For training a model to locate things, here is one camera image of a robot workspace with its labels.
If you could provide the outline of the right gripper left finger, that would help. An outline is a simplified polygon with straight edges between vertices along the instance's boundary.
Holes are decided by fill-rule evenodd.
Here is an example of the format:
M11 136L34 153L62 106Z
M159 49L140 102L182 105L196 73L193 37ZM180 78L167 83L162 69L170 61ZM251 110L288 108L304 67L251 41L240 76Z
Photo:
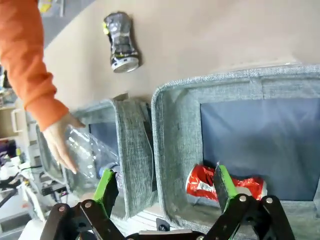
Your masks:
M116 173L104 171L93 198L70 207L55 204L44 226L46 240L124 240L124 235L111 220L119 194Z

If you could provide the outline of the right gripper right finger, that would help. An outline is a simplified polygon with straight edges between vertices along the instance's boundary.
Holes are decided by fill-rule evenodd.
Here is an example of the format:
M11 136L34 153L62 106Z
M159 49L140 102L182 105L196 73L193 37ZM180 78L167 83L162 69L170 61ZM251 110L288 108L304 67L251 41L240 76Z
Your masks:
M295 239L276 196L257 200L238 193L227 168L220 164L215 168L213 185L222 214L204 236L206 240L232 240L242 225L251 226L258 240Z

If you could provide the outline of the person's right hand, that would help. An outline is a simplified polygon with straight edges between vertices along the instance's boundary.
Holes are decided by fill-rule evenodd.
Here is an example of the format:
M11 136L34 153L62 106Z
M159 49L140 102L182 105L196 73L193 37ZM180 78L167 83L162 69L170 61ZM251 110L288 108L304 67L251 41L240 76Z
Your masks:
M76 174L77 166L70 157L65 140L65 133L69 126L75 128L85 127L78 118L68 112L60 120L47 127L42 133L56 162Z

